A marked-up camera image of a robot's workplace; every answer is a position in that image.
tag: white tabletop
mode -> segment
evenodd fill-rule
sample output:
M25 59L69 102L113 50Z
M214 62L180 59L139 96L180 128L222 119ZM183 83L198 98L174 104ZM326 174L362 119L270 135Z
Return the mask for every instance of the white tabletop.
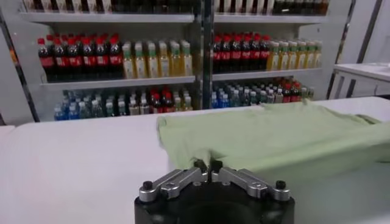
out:
M390 101L376 97L316 104L390 121ZM27 124L12 131L0 141L0 223L134 223L142 182L173 169L157 138L158 116Z
M335 70L363 77L390 82L390 68L373 64L340 64Z

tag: plastic bottle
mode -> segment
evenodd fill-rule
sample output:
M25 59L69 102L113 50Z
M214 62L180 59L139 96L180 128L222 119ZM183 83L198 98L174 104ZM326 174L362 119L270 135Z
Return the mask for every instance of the plastic bottle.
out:
M83 58L81 49L76 44L74 38L68 40L68 56L69 63L72 69L73 79L74 80L85 80L85 75L83 72Z
M191 46L189 42L183 41L183 61L184 61L184 76L192 76L193 73L193 57L191 55Z
M239 35L236 35L234 37L231 50L232 51L230 54L230 61L231 61L232 71L240 71L242 55L241 55L241 38L239 37Z
M316 41L316 51L314 52L314 68L322 67L322 41Z
M305 67L306 60L306 43L303 41L298 42L297 62L295 65L296 69L303 69Z
M279 63L279 43L271 41L271 53L267 61L267 71L276 71Z
M131 54L132 45L130 42L126 42L122 46L123 51L123 70L125 74L125 78L127 79L136 79L136 72L133 63L133 57Z
M250 70L250 35L245 35L241 45L241 71Z
M164 41L158 42L160 48L160 55L158 57L158 73L160 77L169 77L169 58L166 43Z
M143 57L142 52L142 43L137 42L135 43L135 67L136 67L136 74L139 79L146 79L146 66L145 66L145 59Z
M304 68L314 68L314 54L316 50L316 43L309 41L307 42L307 54L306 54L306 59L305 59L305 65L303 66Z
M279 53L279 70L287 70L288 68L288 43L282 42L282 50Z
M270 55L269 52L269 40L270 37L265 35L260 42L260 70L265 71L267 69L267 61Z
M158 78L158 64L155 44L153 42L148 42L147 49L149 53L147 58L147 72L150 78L155 79Z

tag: display shelf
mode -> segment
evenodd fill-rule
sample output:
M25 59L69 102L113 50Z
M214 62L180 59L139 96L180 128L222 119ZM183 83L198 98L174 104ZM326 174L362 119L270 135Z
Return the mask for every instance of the display shelf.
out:
M272 16L272 15L234 15L217 14L215 23L292 23L292 24L318 24L326 23L326 16Z
M20 13L32 23L191 23L194 15Z
M283 76L298 76L298 75L320 75L321 68L316 69L298 69L285 71L256 71L256 72L236 72L226 74L214 74L213 81L225 80L241 80L241 79L262 79Z
M104 80L89 82L65 82L65 83L42 83L41 87L50 91L72 90L72 89L97 89L113 87L130 87L130 86L148 86L148 85L167 85L193 83L195 76L186 77L169 77L157 79L121 79L121 80Z

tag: bottle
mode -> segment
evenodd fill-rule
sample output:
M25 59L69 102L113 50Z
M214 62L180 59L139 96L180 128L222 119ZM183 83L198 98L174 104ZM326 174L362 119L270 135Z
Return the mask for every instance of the bottle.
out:
M191 55L191 46L189 42L183 41L183 61L184 61L184 76L192 76L193 73L193 57Z
M306 60L306 43L303 41L298 42L298 52L297 52L297 62L295 65L296 69L303 69L305 67L305 60Z
M232 71L240 71L241 70L241 38L239 35L234 37L234 41L232 42L230 54L230 61Z
M158 73L160 77L169 77L169 58L166 43L164 41L158 42L160 48L160 55L158 57Z
M265 35L260 42L260 70L265 71L267 69L267 61L270 55L269 52L269 40L270 37Z
M250 70L250 35L245 35L241 45L241 71Z
M136 79L135 67L133 65L133 58L131 54L132 45L130 42L126 42L122 46L123 51L123 70L126 79Z
M230 37L228 35L225 35L221 50L221 72L230 72L232 70L230 61L230 50Z
M297 43L296 42L289 42L289 52L288 52L288 67L287 69L295 69L296 63L297 63Z
M84 80L85 76L83 73L83 59L81 49L76 44L74 38L69 39L68 46L69 63L72 69L74 80Z
M85 78L87 80L96 80L96 53L95 48L91 44L89 38L83 38L83 55L84 55L84 65L85 65Z
M250 70L260 69L260 35L255 34L253 41L250 43Z
M54 120L55 121L64 121L67 120L65 113L62 111L60 106L54 108Z
M149 57L147 59L147 71L150 78L158 78L158 64L156 58L156 47L153 42L148 42L147 49Z
M56 77L56 68L54 64L53 51L51 46L44 45L44 39L38 39L38 56L41 61L41 65L46 73L46 79L49 83L55 82Z
M312 42L312 41L309 41L307 43L307 54L306 54L306 60L305 60L305 65L303 66L304 68L314 68L314 63L315 63L315 60L314 60L314 54L315 54L315 50L316 50L316 43L315 42Z
M316 51L314 52L314 68L321 68L322 67L322 41L316 41Z
M279 43L271 41L271 53L267 61L267 71L276 71L279 63Z
M288 68L288 43L282 42L282 50L279 53L279 70L287 70Z
M145 68L145 59L142 52L142 43L135 43L135 67L136 74L139 79L146 79L146 68Z
M274 90L270 89L267 95L267 103L274 103L274 101L275 101Z

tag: bottle label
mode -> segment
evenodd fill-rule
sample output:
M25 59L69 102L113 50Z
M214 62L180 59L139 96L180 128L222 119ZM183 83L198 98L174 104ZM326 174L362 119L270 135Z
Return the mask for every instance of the bottle label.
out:
M321 68L321 67L322 67L321 54L317 54L315 60L315 68Z
M110 56L111 65L121 65L123 61L122 55Z
M231 58L232 59L240 59L241 58L241 51L233 51Z
M70 62L70 65L72 67L78 67L78 66L81 66L83 64L83 61L81 59L81 56L77 56L77 57L70 57L69 58L69 62Z
M54 60L52 57L40 58L42 67L52 67L54 65Z
M135 78L133 74L133 63L131 61L125 60L123 62L123 68L127 79Z
M96 65L96 57L95 56L84 56L84 64L87 66L95 66Z
M305 54L301 54L298 59L298 67L297 69L303 69L303 66L305 64Z
M286 70L287 69L287 63L288 63L288 55L283 55L282 56L282 62L280 64L280 69L281 70Z
M160 59L161 63L161 76L169 77L169 60L167 58Z
M139 79L145 79L146 74L145 74L145 65L142 60L137 60L136 61L136 73L138 74Z
M250 59L250 51L242 51L241 58Z
M295 64L297 62L297 55L290 55L290 63L288 65L288 69L295 69Z
M108 56L97 56L98 65L106 66L108 65Z
M57 62L57 66L59 67L69 66L69 59L67 57L57 57L55 58L55 62Z
M149 60L149 74L151 78L158 78L157 59L152 58Z
M193 61L192 58L185 57L184 58L184 72L185 76L192 76L193 75Z

